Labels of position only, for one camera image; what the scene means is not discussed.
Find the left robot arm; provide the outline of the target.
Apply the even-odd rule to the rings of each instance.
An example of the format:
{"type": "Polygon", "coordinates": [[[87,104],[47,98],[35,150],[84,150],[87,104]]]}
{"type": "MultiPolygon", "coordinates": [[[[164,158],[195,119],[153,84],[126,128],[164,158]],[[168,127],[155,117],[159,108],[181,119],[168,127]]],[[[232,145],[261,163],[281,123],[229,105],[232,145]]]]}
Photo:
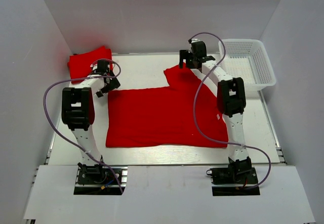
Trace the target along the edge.
{"type": "Polygon", "coordinates": [[[62,91],[62,122],[67,125],[81,147],[83,163],[95,165],[103,162],[93,133],[96,99],[120,87],[110,59],[98,59],[90,66],[92,70],[85,79],[77,79],[74,86],[62,91]]]}

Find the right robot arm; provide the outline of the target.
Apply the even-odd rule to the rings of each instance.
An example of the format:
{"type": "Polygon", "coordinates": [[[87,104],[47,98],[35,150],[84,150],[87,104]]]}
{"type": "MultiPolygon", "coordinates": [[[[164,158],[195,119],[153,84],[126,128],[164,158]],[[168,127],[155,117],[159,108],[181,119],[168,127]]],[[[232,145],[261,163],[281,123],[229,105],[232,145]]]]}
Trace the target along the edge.
{"type": "Polygon", "coordinates": [[[179,67],[198,69],[217,86],[217,108],[222,114],[227,127],[229,142],[214,140],[206,136],[200,129],[198,132],[209,141],[220,144],[228,144],[229,154],[229,178],[240,183],[251,171],[252,164],[245,147],[245,136],[242,126],[243,112],[246,107],[246,94],[244,81],[240,77],[232,77],[226,73],[219,64],[225,59],[225,55],[214,66],[208,61],[214,61],[213,56],[207,55],[206,44],[199,39],[190,39],[190,50],[180,50],[179,67]]]}

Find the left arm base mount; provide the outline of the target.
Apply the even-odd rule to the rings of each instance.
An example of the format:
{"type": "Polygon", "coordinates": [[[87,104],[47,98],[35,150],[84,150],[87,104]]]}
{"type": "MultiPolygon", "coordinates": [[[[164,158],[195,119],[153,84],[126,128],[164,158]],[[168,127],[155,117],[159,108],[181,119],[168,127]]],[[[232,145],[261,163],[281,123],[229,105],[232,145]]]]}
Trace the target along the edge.
{"type": "Polygon", "coordinates": [[[113,167],[114,173],[102,165],[78,164],[74,195],[120,196],[125,190],[128,169],[113,167]]]}

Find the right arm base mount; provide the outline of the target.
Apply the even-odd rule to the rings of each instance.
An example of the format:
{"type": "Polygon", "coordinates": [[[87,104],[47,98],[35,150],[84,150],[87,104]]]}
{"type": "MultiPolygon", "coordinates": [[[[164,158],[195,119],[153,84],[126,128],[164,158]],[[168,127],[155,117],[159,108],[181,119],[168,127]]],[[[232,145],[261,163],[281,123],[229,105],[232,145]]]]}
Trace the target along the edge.
{"type": "Polygon", "coordinates": [[[211,178],[214,197],[260,195],[259,187],[249,190],[249,187],[258,183],[254,167],[249,172],[239,175],[235,175],[229,167],[216,167],[208,169],[206,175],[211,178]]]}

